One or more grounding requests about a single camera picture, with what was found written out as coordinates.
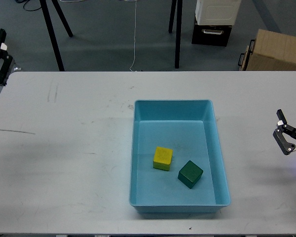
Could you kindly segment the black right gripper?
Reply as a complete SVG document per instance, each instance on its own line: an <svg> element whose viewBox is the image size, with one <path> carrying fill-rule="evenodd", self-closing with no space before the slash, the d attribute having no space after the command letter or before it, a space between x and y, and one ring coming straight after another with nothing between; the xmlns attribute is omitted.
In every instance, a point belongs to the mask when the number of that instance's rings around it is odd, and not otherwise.
<svg viewBox="0 0 296 237"><path fill-rule="evenodd" d="M276 115L278 117L277 125L281 126L281 130L279 128L275 129L273 132L273 137L276 140L283 154L289 155L291 152L294 151L296 145L293 143L289 143L285 139L283 133L289 135L291 138L296 140L296 128L287 124L286 118L281 109L277 110Z"/></svg>

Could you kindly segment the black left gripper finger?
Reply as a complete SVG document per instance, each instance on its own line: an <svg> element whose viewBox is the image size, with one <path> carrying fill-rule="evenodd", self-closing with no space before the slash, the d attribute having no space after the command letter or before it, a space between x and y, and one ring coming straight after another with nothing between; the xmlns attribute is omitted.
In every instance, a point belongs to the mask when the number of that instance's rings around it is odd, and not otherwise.
<svg viewBox="0 0 296 237"><path fill-rule="evenodd" d="M4 29L0 29L0 49L7 51L7 45L5 44L6 39L6 31Z"/></svg>
<svg viewBox="0 0 296 237"><path fill-rule="evenodd" d="M6 85L13 67L13 57L5 50L0 50L0 60L3 60L0 68L0 85Z"/></svg>

